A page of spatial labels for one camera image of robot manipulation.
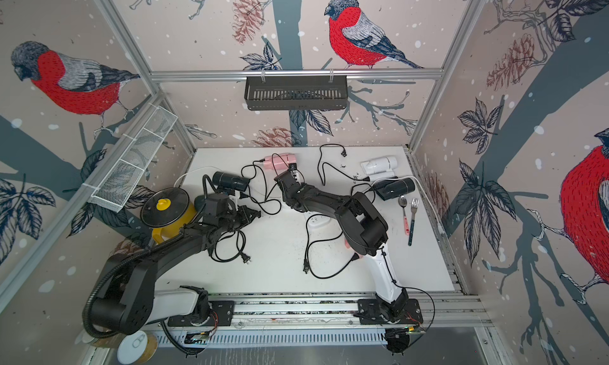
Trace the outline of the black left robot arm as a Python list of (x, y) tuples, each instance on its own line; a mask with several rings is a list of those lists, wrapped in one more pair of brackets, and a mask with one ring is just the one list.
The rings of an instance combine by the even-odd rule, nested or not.
[(249, 206), (236, 206), (227, 195), (209, 195), (177, 236), (131, 255), (109, 257), (82, 310), (84, 330), (102, 339), (131, 335), (172, 317), (207, 322), (213, 315), (207, 290), (195, 286), (157, 290), (155, 284), (182, 261), (214, 250), (223, 235), (238, 232), (260, 216)]

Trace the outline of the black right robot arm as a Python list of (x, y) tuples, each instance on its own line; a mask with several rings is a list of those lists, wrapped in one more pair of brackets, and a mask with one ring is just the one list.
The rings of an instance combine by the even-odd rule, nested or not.
[(290, 171), (274, 181), (282, 192), (282, 200), (300, 213), (314, 213), (338, 222), (347, 244), (362, 258), (374, 281), (374, 292), (382, 320), (390, 324), (409, 321), (423, 324), (423, 318), (405, 287), (398, 285), (393, 265), (385, 252), (389, 225), (362, 192), (333, 195), (307, 183), (298, 182)]

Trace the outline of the pink hair dryer near arm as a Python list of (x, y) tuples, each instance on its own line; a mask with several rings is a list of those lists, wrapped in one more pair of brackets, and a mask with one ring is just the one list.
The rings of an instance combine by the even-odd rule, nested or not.
[(362, 258), (362, 256), (360, 254), (358, 254), (358, 252), (355, 252), (355, 249), (353, 249), (349, 242), (347, 241), (347, 239), (344, 240), (344, 245), (346, 247), (346, 249), (350, 252), (351, 257), (350, 257), (350, 262), (353, 262), (355, 260), (359, 260)]

